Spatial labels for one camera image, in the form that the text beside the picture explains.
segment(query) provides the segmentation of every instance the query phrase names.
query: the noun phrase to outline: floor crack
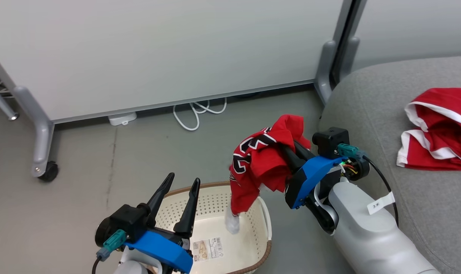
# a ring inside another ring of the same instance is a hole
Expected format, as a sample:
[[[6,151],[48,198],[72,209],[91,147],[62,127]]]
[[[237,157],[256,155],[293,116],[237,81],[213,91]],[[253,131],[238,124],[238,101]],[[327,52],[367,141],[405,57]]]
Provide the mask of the floor crack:
[[[110,163],[109,185],[107,186],[107,191],[105,192],[105,194],[107,194],[107,199],[105,200],[105,208],[107,210],[109,209],[109,194],[112,188],[112,184],[114,183],[112,179],[114,178],[114,158],[116,157],[117,130],[118,128],[116,128],[116,133],[114,134],[114,143],[112,144],[112,160]]]

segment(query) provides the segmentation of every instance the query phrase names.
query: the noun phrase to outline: gray sofa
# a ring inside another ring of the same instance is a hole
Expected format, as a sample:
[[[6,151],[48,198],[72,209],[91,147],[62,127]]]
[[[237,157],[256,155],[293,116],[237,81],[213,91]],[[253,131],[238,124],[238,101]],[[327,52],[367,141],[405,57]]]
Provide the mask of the gray sofa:
[[[351,144],[364,149],[388,179],[400,229],[439,272],[457,274],[461,273],[461,171],[396,166],[400,135],[413,128],[404,107],[432,87],[461,87],[461,57],[401,61],[355,71],[334,89],[319,130],[331,126],[349,130]],[[387,194],[373,170],[357,184],[373,198]]]

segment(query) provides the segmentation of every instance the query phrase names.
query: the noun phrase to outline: barcode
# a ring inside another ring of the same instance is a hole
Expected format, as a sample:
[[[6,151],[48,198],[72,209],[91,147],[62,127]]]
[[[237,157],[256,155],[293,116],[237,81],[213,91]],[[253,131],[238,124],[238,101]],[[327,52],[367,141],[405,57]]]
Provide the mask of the barcode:
[[[217,249],[222,252],[222,242],[220,241],[220,237],[217,238]]]

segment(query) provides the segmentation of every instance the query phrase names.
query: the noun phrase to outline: white partition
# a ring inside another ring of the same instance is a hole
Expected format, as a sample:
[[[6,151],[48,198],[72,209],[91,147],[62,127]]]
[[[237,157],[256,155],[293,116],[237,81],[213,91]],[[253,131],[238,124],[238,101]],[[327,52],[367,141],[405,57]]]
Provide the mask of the white partition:
[[[0,0],[0,64],[50,120],[315,78],[342,0]]]
[[[391,61],[461,55],[461,0],[368,0],[356,20],[351,36],[359,38],[359,47],[352,71]]]

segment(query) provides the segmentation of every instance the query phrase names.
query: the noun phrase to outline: laundry basket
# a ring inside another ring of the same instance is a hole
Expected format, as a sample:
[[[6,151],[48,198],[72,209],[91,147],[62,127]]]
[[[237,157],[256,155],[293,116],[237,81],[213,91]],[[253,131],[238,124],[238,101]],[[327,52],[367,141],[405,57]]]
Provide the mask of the laundry basket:
[[[159,208],[156,226],[172,231],[187,205],[190,187],[170,191]],[[231,199],[229,182],[201,184],[190,249],[194,264],[190,274],[253,273],[271,251],[271,220],[266,204],[257,198],[242,213],[239,233],[226,229],[224,216]]]

